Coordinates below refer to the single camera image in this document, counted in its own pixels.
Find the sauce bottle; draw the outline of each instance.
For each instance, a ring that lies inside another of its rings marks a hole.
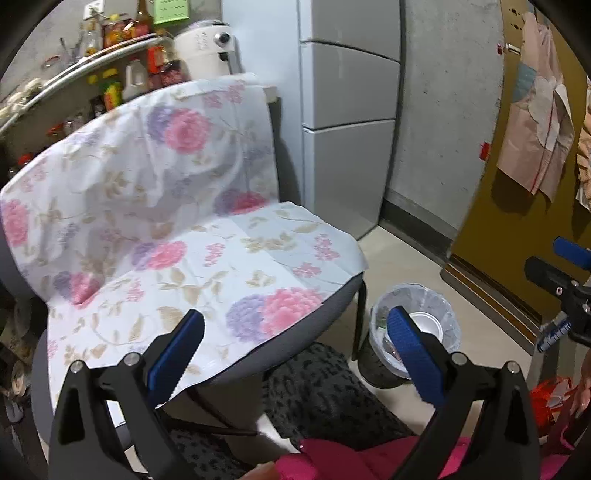
[[[154,19],[148,12],[146,0],[138,0],[138,12],[135,15],[134,38],[147,35],[154,28]]]
[[[107,111],[121,105],[123,99],[121,98],[121,91],[123,87],[119,81],[117,69],[109,69],[103,72],[103,100],[105,101],[105,108]]]

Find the leopard print fabric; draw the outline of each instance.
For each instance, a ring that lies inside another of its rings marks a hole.
[[[300,440],[332,440],[355,450],[414,433],[358,380],[346,358],[313,343],[265,374],[263,405],[277,432]],[[214,435],[173,430],[171,438],[200,480],[234,480],[252,466]]]
[[[235,480],[253,468],[234,457],[228,444],[214,435],[172,430],[170,437],[199,480]]]
[[[414,435],[354,375],[346,358],[313,343],[265,375],[264,409],[277,432],[331,440],[354,450]]]

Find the concrete wall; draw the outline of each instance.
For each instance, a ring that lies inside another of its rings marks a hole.
[[[78,40],[78,26],[82,21],[84,5],[89,0],[63,0],[46,16],[29,35],[12,60],[0,82],[0,101],[20,84],[39,75],[42,62],[54,55],[61,55],[60,37],[68,47]],[[222,16],[220,0],[190,0],[191,22]],[[127,13],[134,16],[137,0],[105,0],[105,14]]]
[[[501,96],[498,0],[401,0],[405,83],[386,199],[454,238],[483,172]]]

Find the white appliance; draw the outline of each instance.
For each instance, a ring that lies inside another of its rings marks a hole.
[[[235,51],[232,29],[219,20],[204,20],[189,26],[174,38],[174,48],[192,80],[211,79],[234,73],[230,60]]]
[[[398,0],[222,0],[270,106],[281,200],[359,238],[378,221],[400,75]]]

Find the white bowl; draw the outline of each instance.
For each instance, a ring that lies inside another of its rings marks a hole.
[[[440,342],[443,340],[443,328],[441,328],[439,320],[433,315],[427,312],[413,312],[409,316],[413,319],[419,330],[435,335]]]

